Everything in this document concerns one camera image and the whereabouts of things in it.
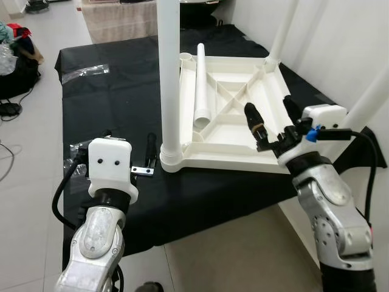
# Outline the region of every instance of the black tablecloth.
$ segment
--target black tablecloth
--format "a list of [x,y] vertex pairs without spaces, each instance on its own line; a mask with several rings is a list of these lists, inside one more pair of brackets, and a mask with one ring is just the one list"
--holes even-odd
[[[200,42],[205,44],[207,55],[268,55],[262,46],[245,40],[234,26],[181,32],[182,52],[196,54]],[[141,165],[147,134],[156,133],[158,148],[162,142],[157,38],[63,49],[56,69],[61,80],[63,74],[98,64],[109,64],[110,73],[76,78],[63,85],[64,158],[69,157],[69,144],[93,139],[110,129],[113,136],[131,143],[132,161]],[[281,64],[280,68],[300,109],[332,103],[286,66]],[[360,148],[351,150],[360,153]],[[368,159],[361,157],[359,163],[366,164]],[[339,171],[347,169],[354,158],[343,154],[341,161],[337,165]],[[89,198],[88,182],[71,184],[64,192],[64,215],[76,223],[80,202]],[[125,255],[177,240],[296,195],[289,175],[214,169],[166,173],[160,165],[152,178],[138,178],[137,187],[139,199],[129,207],[123,230]],[[64,262],[72,234],[65,229]]]

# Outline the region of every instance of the blue clip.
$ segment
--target blue clip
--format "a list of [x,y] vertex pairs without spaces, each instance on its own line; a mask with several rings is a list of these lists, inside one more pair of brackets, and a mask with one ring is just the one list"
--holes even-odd
[[317,141],[318,131],[320,130],[321,126],[316,126],[315,129],[311,128],[311,130],[306,135],[306,139],[311,142]]

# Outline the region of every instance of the clothing pile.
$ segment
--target clothing pile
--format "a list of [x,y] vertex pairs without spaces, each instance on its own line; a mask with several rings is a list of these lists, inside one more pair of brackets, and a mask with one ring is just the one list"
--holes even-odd
[[0,22],[0,116],[18,115],[20,105],[9,98],[30,91],[39,79],[44,58],[30,36],[26,27]]

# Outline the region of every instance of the grey floor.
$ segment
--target grey floor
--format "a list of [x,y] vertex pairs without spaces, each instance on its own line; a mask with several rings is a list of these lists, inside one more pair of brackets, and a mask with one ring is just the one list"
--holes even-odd
[[[17,153],[0,182],[0,291],[47,292],[62,259],[62,225],[50,210],[62,174],[62,95],[53,67],[60,49],[91,39],[72,1],[17,22],[32,31],[45,63],[23,113],[0,126],[1,142]],[[0,149],[0,173],[9,162]],[[317,269],[276,207],[125,257],[121,266],[126,292],[148,280],[159,281],[166,292],[319,289]]]

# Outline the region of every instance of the white plastic pipe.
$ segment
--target white plastic pipe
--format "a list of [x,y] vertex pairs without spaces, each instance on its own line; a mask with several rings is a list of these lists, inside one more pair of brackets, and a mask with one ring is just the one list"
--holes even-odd
[[207,98],[207,71],[205,68],[205,49],[197,46],[196,95],[194,100],[194,125],[204,129],[211,121],[211,111]]
[[270,50],[269,56],[266,60],[269,63],[279,63],[281,58],[281,52],[284,47],[284,43],[287,37],[289,28],[291,27],[293,16],[296,12],[298,0],[291,0],[291,4],[286,12],[284,20],[280,24],[277,34],[275,35],[272,49]]
[[182,160],[179,142],[180,3],[157,0],[162,146],[160,160],[168,171]]
[[[389,98],[389,67],[380,71],[372,84],[362,94],[339,128],[350,128],[360,132],[367,125],[369,120],[377,113],[382,105]],[[335,142],[323,152],[323,156],[335,161],[345,151],[351,142]]]

